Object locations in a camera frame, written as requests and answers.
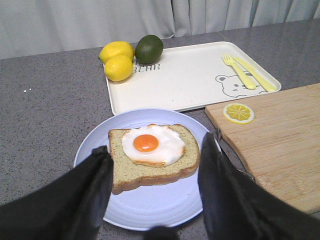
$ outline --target green lime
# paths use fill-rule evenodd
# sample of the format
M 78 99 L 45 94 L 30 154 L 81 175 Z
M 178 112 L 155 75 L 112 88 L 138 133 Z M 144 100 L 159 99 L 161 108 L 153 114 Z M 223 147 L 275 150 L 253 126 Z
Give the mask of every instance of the green lime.
M 161 39 L 155 35 L 147 35 L 140 39 L 135 48 L 135 58 L 140 64 L 157 62 L 164 50 Z

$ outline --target white curtain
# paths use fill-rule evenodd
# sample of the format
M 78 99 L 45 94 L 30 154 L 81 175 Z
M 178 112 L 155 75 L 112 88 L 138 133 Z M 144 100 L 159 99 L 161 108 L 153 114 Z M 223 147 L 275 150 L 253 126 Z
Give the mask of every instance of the white curtain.
M 320 18 L 320 0 L 0 0 L 0 59 Z

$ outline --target yellow plastic fork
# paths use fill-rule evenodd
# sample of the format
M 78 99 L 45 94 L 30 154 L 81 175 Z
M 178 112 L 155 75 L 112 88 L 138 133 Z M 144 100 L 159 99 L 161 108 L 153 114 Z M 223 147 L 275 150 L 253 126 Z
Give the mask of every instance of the yellow plastic fork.
M 225 63 L 225 65 L 233 67 L 236 74 L 238 74 L 240 80 L 245 85 L 247 89 L 255 90 L 256 84 L 241 70 L 241 68 L 238 66 L 236 61 L 229 55 L 229 54 L 223 54 L 222 59 Z

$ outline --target toast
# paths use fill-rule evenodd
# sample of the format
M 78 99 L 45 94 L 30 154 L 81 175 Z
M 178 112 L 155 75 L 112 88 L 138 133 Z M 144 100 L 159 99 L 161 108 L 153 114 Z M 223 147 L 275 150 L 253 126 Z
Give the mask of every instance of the toast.
M 191 176 L 199 166 L 200 150 L 197 140 L 185 126 L 170 125 L 185 143 L 182 157 L 164 167 L 151 167 L 133 163 L 122 148 L 122 135 L 130 129 L 111 129 L 108 132 L 109 152 L 113 159 L 112 193 L 133 190 L 139 186 L 165 185 Z

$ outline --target gray countertop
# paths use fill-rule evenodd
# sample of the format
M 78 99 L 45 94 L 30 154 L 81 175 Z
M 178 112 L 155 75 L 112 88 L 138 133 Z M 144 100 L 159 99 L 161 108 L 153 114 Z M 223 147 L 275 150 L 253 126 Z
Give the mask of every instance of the gray countertop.
M 227 41 L 282 85 L 320 83 L 320 19 L 163 40 L 165 48 Z M 73 168 L 84 138 L 113 116 L 99 48 L 0 60 L 0 205 L 25 196 Z M 204 109 L 184 112 L 210 131 Z M 233 150 L 222 147 L 242 165 Z M 202 214 L 176 227 L 180 239 L 207 239 Z M 140 240 L 142 232 L 103 222 L 97 239 Z

